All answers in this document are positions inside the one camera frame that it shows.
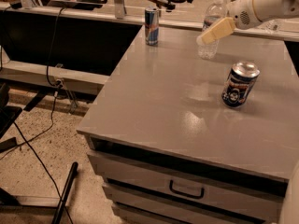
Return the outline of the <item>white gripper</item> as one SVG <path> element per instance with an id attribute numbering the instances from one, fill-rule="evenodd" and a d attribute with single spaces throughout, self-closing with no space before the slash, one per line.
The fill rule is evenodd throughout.
<path id="1" fill-rule="evenodd" d="M 207 45 L 231 35 L 235 27 L 247 30 L 263 23 L 258 16 L 256 0 L 234 0 L 227 4 L 227 10 L 230 17 L 217 20 L 205 29 L 196 38 L 198 45 Z"/>

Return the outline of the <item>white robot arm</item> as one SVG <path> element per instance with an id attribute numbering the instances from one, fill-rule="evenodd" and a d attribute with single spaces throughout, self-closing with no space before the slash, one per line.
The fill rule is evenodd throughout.
<path id="1" fill-rule="evenodd" d="M 220 40 L 235 29 L 247 30 L 274 19 L 299 17 L 299 0 L 234 0 L 226 7 L 227 16 L 201 33 L 196 39 L 198 45 Z"/>

